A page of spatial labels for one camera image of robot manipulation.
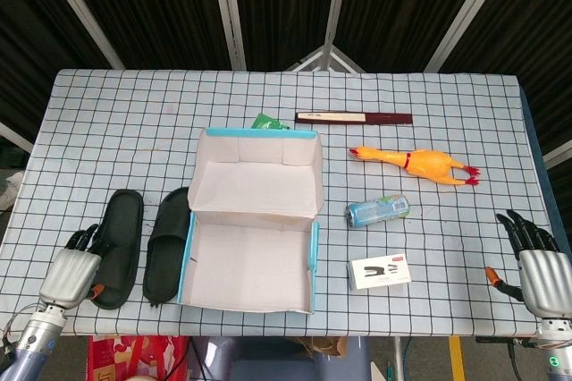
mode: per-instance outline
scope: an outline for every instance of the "black slipper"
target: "black slipper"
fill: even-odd
[[[134,190],[116,190],[94,236],[94,242],[108,243],[110,249],[93,280],[93,284],[105,286],[93,300],[101,309],[118,309],[129,298],[137,275],[142,224],[141,195]]]
[[[167,195],[157,211],[157,219],[147,245],[147,265],[143,295],[151,305],[165,303],[179,289],[182,256],[189,231],[188,187]]]

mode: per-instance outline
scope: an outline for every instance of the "robotic arm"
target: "robotic arm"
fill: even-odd
[[[95,242],[89,251],[85,251],[91,234],[97,227],[96,224],[94,226],[87,231],[75,233],[58,253],[42,283],[38,310],[32,314],[17,344],[10,343],[8,332],[4,332],[0,381],[39,379],[65,326],[64,312],[78,307],[90,295],[102,252],[105,251],[101,243]]]
[[[554,238],[512,210],[497,218],[509,234],[518,261],[519,287],[505,284],[490,267],[491,284],[508,296],[523,301],[541,319],[534,338],[520,342],[544,350],[550,381],[572,381],[572,266],[559,252]]]

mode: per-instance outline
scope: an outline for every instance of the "blue can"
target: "blue can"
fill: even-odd
[[[346,219],[349,227],[363,227],[383,220],[405,217],[407,214],[409,214],[409,204],[403,195],[386,196],[368,202],[349,204],[346,208]]]

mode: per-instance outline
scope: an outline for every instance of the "white grid tablecloth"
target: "white grid tablecloth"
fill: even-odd
[[[320,132],[325,203],[315,314],[249,314],[168,303],[141,292],[148,237],[168,192],[189,185],[207,126],[250,127],[261,112],[294,127],[296,110],[412,113],[414,125],[296,125]],[[432,148],[481,168],[476,187],[437,185],[348,148]],[[145,202],[137,282],[114,311],[84,301],[74,334],[531,334],[525,306],[487,285],[484,267],[518,284],[494,213],[514,208],[549,227],[515,77],[64,70],[55,80],[0,250],[0,324],[38,291],[72,232],[98,223],[114,190]],[[404,220],[348,230],[348,202],[403,193]],[[406,252],[412,283],[349,292],[346,263]],[[14,325],[18,330],[27,317]]]

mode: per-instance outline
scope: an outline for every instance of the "open cardboard box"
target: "open cardboard box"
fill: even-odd
[[[247,312],[314,311],[324,203],[314,131],[206,129],[189,188],[177,301]]]

